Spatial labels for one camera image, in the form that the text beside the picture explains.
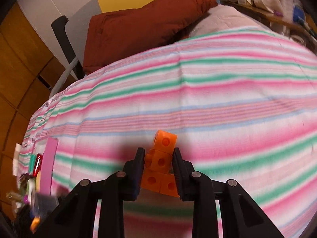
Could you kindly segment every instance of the orange linking cube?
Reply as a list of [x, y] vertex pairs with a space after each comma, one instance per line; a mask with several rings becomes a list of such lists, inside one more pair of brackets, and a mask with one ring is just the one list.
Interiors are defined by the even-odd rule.
[[141, 187], [161, 194], [179, 197], [175, 177], [170, 174], [177, 135], [159, 130], [153, 148], [145, 154]]

